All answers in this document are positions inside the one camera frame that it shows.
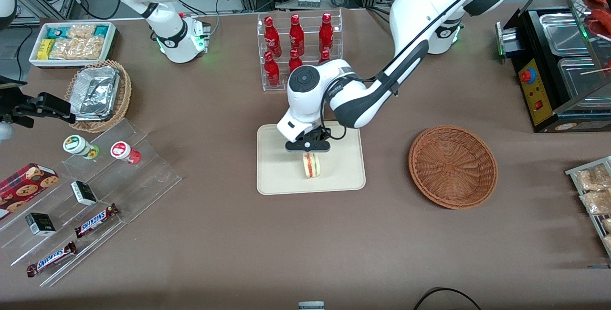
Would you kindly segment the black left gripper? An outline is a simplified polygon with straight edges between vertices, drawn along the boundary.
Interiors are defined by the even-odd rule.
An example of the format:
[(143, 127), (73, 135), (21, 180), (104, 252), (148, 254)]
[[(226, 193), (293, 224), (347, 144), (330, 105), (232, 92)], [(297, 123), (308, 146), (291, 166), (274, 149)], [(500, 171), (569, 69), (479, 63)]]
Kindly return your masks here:
[(294, 142), (287, 141), (284, 148), (288, 152), (295, 153), (328, 152), (330, 134), (329, 128), (316, 128), (308, 133), (301, 132)]

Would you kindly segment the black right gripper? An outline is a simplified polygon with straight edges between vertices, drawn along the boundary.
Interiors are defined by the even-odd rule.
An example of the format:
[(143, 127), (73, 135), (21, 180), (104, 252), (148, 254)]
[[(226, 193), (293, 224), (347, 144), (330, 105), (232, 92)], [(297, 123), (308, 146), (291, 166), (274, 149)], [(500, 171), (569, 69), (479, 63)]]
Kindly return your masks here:
[(33, 117), (53, 117), (68, 124), (75, 123), (75, 115), (67, 101), (50, 93), (43, 92), (43, 113), (29, 100), (31, 96), (18, 95), (13, 92), (2, 92), (0, 95), (0, 120), (8, 124), (17, 124), (25, 128), (33, 128)]

